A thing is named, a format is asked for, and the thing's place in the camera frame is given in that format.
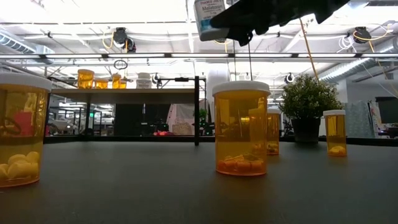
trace yellow cable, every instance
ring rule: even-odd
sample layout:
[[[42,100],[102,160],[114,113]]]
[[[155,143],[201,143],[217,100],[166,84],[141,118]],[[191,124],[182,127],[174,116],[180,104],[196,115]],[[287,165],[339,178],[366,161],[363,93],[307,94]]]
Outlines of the yellow cable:
[[[301,23],[301,30],[302,30],[303,35],[304,35],[305,45],[307,46],[308,56],[310,56],[311,65],[312,65],[312,70],[313,70],[313,72],[314,72],[314,74],[315,74],[315,77],[317,78],[317,81],[319,81],[318,73],[317,73],[317,70],[315,69],[315,66],[314,66],[314,64],[313,64],[313,59],[312,59],[312,56],[311,56],[310,46],[309,46],[309,44],[308,44],[307,35],[305,34],[304,25],[303,25],[303,21],[301,20],[301,18],[300,18],[300,23]]]
[[[105,48],[110,49],[110,48],[113,46],[113,35],[114,35],[114,32],[112,32],[111,45],[108,46],[108,45],[105,44],[105,33],[103,34],[103,37],[102,37],[102,44],[104,45]]]
[[[353,36],[356,37],[359,40],[373,41],[373,40],[378,40],[378,39],[381,39],[381,38],[385,37],[388,34],[388,29],[389,29],[389,26],[387,26],[387,30],[386,30],[386,33],[384,35],[382,35],[381,37],[373,38],[373,39],[366,39],[366,38],[358,37],[357,35],[355,35],[357,33],[357,31],[354,31]]]
[[[227,46],[228,44],[230,44],[230,43],[232,42],[232,40],[230,40],[229,42],[225,41],[224,43],[220,43],[220,42],[218,42],[217,40],[214,40],[214,42],[216,42],[216,44],[223,44],[224,47],[225,47],[225,53],[228,53],[226,46]]]
[[[371,50],[372,50],[372,52],[374,53],[374,48],[373,48],[373,44],[372,44],[371,41],[369,41],[369,45],[371,46]],[[381,66],[379,60],[376,60],[376,61],[377,61],[377,64],[379,64],[379,67],[381,68],[381,71],[383,72],[384,77],[386,78],[386,80],[388,80],[387,75],[386,75],[386,73],[385,73],[383,67]],[[398,95],[398,91],[395,89],[395,87],[393,86],[393,84],[391,84],[391,82],[388,82],[388,83],[390,84],[391,88],[395,91],[395,93]]]

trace ceiling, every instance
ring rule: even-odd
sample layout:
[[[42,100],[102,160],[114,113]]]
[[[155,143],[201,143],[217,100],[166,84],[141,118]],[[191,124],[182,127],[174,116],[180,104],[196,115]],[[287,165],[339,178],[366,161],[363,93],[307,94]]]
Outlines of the ceiling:
[[[398,32],[398,8],[395,6],[367,6],[368,1],[352,1],[336,11],[322,24],[317,24],[313,15],[302,18],[305,23],[308,43],[312,52],[358,52],[369,50],[368,44],[353,44],[342,49],[341,41],[355,27],[366,26],[374,45],[384,42]],[[201,42],[198,38],[193,1],[146,0],[146,1],[94,1],[94,0],[0,0],[0,30],[15,34],[20,39],[45,45],[56,54],[120,53],[121,49],[111,44],[112,31],[125,27],[136,43],[137,53],[148,52],[306,52],[307,48],[299,20],[290,21],[283,27],[271,27],[265,35],[255,35],[249,46],[240,47],[237,42],[227,44],[213,41]],[[2,54],[17,52],[1,46]],[[310,62],[225,62],[231,73],[237,75],[252,71],[255,80],[271,87],[284,84],[287,73],[313,73]],[[316,63],[318,72],[335,65]],[[205,62],[188,62],[172,58],[134,59],[129,62],[127,75],[134,78],[138,72],[160,73],[164,76],[193,76],[206,72]],[[58,77],[75,77],[81,67],[65,67],[54,73]],[[109,76],[104,66],[85,66],[99,77]],[[27,67],[43,73],[44,67]],[[58,67],[48,67],[50,72]]]

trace ceiling light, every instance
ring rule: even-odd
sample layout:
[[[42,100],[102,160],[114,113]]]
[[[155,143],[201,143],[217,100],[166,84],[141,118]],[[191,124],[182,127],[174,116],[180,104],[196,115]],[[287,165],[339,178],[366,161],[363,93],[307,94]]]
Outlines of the ceiling light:
[[[100,106],[102,108],[105,108],[105,109],[112,109],[113,108],[113,106],[111,106],[111,105],[98,105],[98,106]]]
[[[100,54],[66,54],[66,55],[46,55],[47,58],[52,59],[52,58],[101,58],[102,56]]]
[[[328,58],[328,57],[354,57],[355,54],[335,54],[335,53],[331,53],[331,54],[311,54],[311,56],[313,58],[318,58],[318,57],[324,57],[324,58]],[[310,57],[309,54],[299,54],[298,57]]]
[[[162,58],[164,54],[109,54],[110,58]]]
[[[268,98],[267,99],[267,101],[283,101],[284,99],[282,99],[282,98],[278,98],[278,99],[271,99],[271,98]]]
[[[362,57],[398,57],[398,54],[362,54]]]
[[[292,54],[278,54],[278,53],[269,53],[269,54],[235,54],[235,57],[252,57],[252,58],[280,58],[280,57],[291,57]]]
[[[181,58],[210,58],[210,57],[228,57],[228,54],[196,54],[196,53],[188,53],[188,54],[172,54],[172,57],[181,57]]]
[[[81,105],[81,104],[78,105],[78,104],[70,104],[70,103],[62,103],[62,102],[60,102],[58,104],[58,106],[61,106],[61,107],[67,106],[67,107],[75,107],[75,108],[84,107],[84,105]]]
[[[33,59],[40,58],[38,55],[0,55],[1,59]]]

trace dark gray table surface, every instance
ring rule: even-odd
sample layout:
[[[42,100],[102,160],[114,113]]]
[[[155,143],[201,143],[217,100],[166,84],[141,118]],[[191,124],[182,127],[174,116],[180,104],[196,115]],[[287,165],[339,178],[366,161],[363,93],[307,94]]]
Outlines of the dark gray table surface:
[[[268,174],[215,172],[215,145],[73,142],[44,147],[41,180],[0,189],[0,223],[398,223],[398,148],[348,157],[281,143]]]

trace pill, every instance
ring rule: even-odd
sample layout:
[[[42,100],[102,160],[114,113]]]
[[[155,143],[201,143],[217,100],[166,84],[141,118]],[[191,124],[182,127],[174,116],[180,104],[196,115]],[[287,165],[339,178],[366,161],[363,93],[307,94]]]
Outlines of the pill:
[[[252,161],[251,162],[251,170],[253,172],[260,172],[264,170],[264,162],[262,161]]]
[[[225,166],[228,170],[235,170],[235,161],[234,160],[225,161]]]
[[[29,173],[31,178],[36,178],[39,175],[39,164],[36,162],[32,163],[30,165]]]
[[[0,168],[3,168],[5,171],[8,170],[8,164],[0,164]]]
[[[8,179],[7,170],[0,167],[0,181],[7,180],[7,179]]]
[[[38,162],[39,158],[40,158],[40,155],[38,152],[30,152],[30,153],[28,153],[28,155],[26,155],[26,159],[31,163]]]
[[[8,159],[8,165],[11,166],[13,163],[17,161],[27,161],[26,156],[22,154],[13,155]]]
[[[249,161],[237,161],[236,168],[238,172],[249,172],[251,169],[251,165]]]
[[[332,149],[330,149],[330,152],[334,154],[344,153],[344,148],[341,146],[335,146]]]
[[[219,170],[225,170],[225,169],[226,169],[226,164],[225,164],[225,162],[222,161],[222,160],[218,161],[218,163],[217,163],[217,169],[219,169]]]
[[[10,179],[25,178],[32,173],[32,164],[26,161],[17,161],[8,168]]]

